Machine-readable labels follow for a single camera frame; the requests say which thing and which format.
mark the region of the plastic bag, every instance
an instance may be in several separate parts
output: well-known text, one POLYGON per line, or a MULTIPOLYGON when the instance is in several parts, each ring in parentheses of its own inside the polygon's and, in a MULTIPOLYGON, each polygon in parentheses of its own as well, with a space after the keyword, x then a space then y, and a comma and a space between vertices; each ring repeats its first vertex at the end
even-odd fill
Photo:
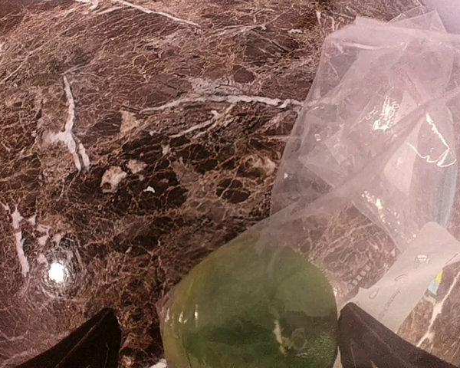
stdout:
POLYGON ((339 308, 355 301, 395 332, 437 272, 460 261, 460 36, 421 7, 327 37, 271 201, 271 217, 161 303, 172 368, 327 368, 337 348, 331 293, 339 308), (289 248, 330 286, 315 269, 297 268, 298 289, 280 278, 289 248), (277 284, 292 292, 273 299, 277 284))

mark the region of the countertop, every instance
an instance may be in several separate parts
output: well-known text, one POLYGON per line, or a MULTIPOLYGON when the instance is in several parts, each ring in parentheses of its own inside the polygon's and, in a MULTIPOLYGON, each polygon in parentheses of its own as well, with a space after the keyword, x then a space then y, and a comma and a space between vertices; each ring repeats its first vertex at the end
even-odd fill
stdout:
MULTIPOLYGON (((268 216, 324 38, 418 4, 0 2, 0 367, 102 307, 155 363, 155 303, 268 216)), ((459 301, 454 266, 401 334, 460 363, 459 301)))

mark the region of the black plastic object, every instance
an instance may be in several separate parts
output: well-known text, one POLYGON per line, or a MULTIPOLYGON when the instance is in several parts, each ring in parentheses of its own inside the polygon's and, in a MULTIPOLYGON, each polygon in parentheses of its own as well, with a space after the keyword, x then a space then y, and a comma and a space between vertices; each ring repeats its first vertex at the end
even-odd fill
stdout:
POLYGON ((103 309, 51 349, 18 368, 117 368, 121 329, 112 309, 103 309))
POLYGON ((408 343, 353 303, 340 312, 339 351, 343 368, 456 368, 408 343))

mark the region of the brown marble surface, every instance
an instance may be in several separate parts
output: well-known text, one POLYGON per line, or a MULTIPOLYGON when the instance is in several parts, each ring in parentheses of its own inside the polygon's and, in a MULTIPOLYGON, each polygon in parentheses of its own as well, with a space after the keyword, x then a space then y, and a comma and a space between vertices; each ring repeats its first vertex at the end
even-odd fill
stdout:
MULTIPOLYGON (((356 15, 388 20, 414 5, 1 0, 0 367, 102 307, 122 324, 122 366, 157 361, 154 304, 268 215, 324 37, 356 15)), ((350 241, 359 255, 331 255, 337 267, 388 263, 389 240, 365 234, 350 241)), ((401 334, 460 363, 460 264, 401 334)))

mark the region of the label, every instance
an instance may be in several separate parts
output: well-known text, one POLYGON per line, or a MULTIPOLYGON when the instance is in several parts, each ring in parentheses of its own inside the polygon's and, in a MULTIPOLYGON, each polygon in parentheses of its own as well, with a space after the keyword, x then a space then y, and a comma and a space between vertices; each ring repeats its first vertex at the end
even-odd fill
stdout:
POLYGON ((445 266, 460 261, 460 242, 429 222, 385 275, 349 300, 396 332, 445 266))

